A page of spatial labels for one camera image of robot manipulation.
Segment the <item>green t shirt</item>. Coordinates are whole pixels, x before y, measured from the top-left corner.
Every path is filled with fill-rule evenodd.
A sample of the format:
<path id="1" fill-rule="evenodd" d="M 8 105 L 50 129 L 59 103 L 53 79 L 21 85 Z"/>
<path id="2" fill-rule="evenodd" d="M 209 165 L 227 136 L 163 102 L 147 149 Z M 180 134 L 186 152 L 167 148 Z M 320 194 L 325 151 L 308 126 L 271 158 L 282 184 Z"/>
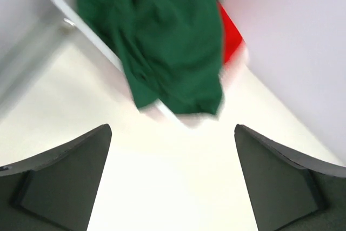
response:
<path id="1" fill-rule="evenodd" d="M 218 0 L 76 0 L 81 19 L 118 56 L 134 103 L 215 116 L 223 98 Z"/>

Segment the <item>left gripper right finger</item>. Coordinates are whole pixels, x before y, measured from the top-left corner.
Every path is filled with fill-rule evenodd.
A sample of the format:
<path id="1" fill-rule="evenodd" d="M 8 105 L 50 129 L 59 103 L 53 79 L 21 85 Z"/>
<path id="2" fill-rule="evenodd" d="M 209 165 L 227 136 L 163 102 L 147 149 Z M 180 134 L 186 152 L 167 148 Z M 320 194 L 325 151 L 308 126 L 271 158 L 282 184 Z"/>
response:
<path id="1" fill-rule="evenodd" d="M 345 230 L 345 167 L 240 124 L 235 142 L 258 230 Z"/>

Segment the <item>white plastic basket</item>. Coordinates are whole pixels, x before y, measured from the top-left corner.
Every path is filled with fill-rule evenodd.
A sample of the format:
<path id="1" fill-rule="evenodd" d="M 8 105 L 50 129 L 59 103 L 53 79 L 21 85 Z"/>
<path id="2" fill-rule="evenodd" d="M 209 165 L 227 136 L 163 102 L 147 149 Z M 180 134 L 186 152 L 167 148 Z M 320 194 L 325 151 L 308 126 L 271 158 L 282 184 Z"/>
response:
<path id="1" fill-rule="evenodd" d="M 124 74 L 122 63 L 118 56 L 106 45 L 106 43 L 100 39 L 96 33 L 81 19 L 77 13 L 76 9 L 76 0 L 51 0 L 53 4 L 70 20 L 71 24 L 75 26 L 84 36 L 96 47 L 99 51 L 120 71 Z M 223 91 L 223 98 L 219 106 L 218 112 L 215 116 L 209 114 L 188 114 L 188 115 L 179 115 L 174 114 L 162 101 L 157 100 L 149 106 L 141 108 L 139 110 L 146 110 L 148 112 L 153 112 L 158 110 L 166 118 L 176 121 L 179 124 L 194 125 L 197 124 L 200 120 L 205 118 L 218 118 L 222 109 L 222 104 L 224 102 L 224 84 L 225 81 L 222 79 L 223 71 L 229 67 L 232 63 L 235 62 L 236 57 L 230 63 L 223 65 L 221 71 L 219 72 L 219 78 L 221 82 L 221 87 Z"/>

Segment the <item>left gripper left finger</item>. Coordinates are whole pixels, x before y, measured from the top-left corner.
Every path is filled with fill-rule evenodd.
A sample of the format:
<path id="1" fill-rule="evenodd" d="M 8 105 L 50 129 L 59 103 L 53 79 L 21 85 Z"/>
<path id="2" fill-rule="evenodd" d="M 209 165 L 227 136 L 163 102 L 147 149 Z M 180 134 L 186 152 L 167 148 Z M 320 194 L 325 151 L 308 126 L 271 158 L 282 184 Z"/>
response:
<path id="1" fill-rule="evenodd" d="M 112 131 L 101 125 L 1 167 L 1 230 L 87 230 Z"/>

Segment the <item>red t shirt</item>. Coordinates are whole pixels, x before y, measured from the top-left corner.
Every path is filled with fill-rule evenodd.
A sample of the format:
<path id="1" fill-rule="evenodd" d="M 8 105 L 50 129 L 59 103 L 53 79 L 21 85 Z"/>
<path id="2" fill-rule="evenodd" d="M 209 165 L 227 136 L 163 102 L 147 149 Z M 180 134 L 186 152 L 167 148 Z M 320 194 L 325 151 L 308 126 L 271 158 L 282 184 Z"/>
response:
<path id="1" fill-rule="evenodd" d="M 226 65 L 233 61 L 238 51 L 244 45 L 244 39 L 229 17 L 221 2 L 218 2 L 219 14 L 222 21 L 223 39 L 222 39 L 222 64 Z"/>

